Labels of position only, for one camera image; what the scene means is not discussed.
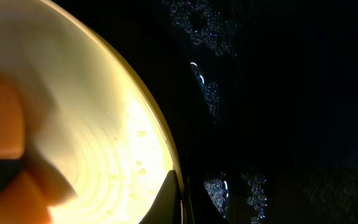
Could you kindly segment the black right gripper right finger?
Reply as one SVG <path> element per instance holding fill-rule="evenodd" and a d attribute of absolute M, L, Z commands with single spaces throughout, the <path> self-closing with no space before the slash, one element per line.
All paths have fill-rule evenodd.
<path fill-rule="evenodd" d="M 151 208 L 139 224 L 182 224 L 180 189 L 174 170 L 167 173 Z"/>

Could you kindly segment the orange green scrub sponge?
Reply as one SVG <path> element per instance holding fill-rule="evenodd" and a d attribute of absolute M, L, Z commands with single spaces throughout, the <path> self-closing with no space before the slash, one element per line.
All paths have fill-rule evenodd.
<path fill-rule="evenodd" d="M 0 224 L 55 223 L 50 211 L 75 195 L 62 173 L 25 145 L 25 116 L 16 86 L 0 77 L 0 159 L 23 167 L 0 193 Z"/>

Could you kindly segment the yellow plate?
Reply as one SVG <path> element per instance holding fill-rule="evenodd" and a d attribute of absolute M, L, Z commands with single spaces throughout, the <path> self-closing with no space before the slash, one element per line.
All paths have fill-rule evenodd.
<path fill-rule="evenodd" d="M 0 1 L 0 77 L 19 90 L 25 145 L 75 191 L 55 223 L 140 223 L 178 154 L 143 81 L 98 34 L 52 1 Z M 181 220 L 185 223 L 181 199 Z"/>

